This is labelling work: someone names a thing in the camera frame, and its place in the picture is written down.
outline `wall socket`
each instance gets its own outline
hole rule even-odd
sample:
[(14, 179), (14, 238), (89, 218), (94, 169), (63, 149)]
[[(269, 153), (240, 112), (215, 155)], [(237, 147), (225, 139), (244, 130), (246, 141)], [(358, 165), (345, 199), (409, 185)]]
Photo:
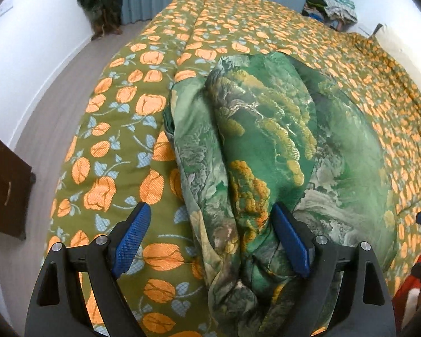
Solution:
[(13, 6), (12, 0), (3, 0), (0, 4), (0, 16), (6, 14)]

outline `silver bolt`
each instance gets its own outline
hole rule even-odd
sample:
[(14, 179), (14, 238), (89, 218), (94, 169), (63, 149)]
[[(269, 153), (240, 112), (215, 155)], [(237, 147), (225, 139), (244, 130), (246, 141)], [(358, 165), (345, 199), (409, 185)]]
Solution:
[(371, 249), (371, 244), (368, 242), (362, 242), (360, 243), (360, 247), (362, 247), (365, 251), (369, 251)]
[(96, 239), (95, 242), (97, 242), (97, 244), (105, 244), (106, 242), (108, 242), (108, 237), (105, 235), (99, 235)]
[(327, 243), (327, 238), (323, 235), (316, 236), (315, 240), (317, 241), (318, 244), (326, 244)]
[(55, 252), (58, 252), (62, 248), (61, 242), (56, 242), (54, 245), (52, 245), (52, 250)]

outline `dark brown cabinet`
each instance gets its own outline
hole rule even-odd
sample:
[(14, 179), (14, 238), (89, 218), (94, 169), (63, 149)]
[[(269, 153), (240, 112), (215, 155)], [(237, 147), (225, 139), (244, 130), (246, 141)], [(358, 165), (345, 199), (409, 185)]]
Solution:
[(0, 232), (25, 239), (29, 194), (35, 180), (31, 167), (0, 140)]

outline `cabinet handle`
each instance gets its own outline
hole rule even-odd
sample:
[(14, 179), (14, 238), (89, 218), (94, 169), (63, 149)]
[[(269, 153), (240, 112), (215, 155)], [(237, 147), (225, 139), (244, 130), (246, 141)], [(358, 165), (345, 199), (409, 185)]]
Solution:
[(5, 206), (8, 205), (9, 198), (11, 197), (11, 182), (8, 183), (8, 194), (6, 195)]

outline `white pillow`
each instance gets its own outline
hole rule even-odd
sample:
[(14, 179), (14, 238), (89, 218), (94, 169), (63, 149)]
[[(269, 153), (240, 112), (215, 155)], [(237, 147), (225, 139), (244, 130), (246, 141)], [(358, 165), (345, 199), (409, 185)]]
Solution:
[(418, 60), (415, 58), (409, 46), (387, 25), (380, 28), (376, 32), (375, 37), (382, 49), (405, 68), (421, 92), (421, 71), (416, 63)]

